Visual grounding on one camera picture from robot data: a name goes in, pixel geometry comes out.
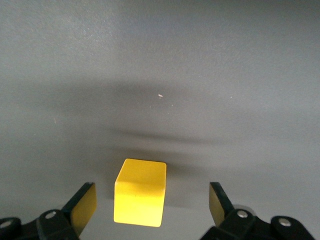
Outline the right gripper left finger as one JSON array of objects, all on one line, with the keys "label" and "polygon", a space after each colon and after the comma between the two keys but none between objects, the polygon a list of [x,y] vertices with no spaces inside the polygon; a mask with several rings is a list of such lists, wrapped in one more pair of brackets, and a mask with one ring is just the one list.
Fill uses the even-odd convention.
[{"label": "right gripper left finger", "polygon": [[31,222],[0,218],[0,240],[80,240],[96,209],[96,184],[86,182],[62,209],[45,211]]}]

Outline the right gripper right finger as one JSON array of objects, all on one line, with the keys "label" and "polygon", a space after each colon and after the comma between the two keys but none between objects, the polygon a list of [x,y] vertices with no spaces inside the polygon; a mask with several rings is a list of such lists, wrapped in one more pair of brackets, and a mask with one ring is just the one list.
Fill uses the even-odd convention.
[{"label": "right gripper right finger", "polygon": [[214,226],[199,240],[314,240],[295,218],[276,215],[268,223],[243,207],[236,208],[219,182],[209,183],[208,202]]}]

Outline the yellow cube block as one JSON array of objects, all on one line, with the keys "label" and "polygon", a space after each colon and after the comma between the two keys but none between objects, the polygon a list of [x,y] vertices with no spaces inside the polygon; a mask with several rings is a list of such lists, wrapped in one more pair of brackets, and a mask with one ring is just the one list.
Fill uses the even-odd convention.
[{"label": "yellow cube block", "polygon": [[166,163],[125,159],[114,184],[114,222],[160,227],[166,182]]}]

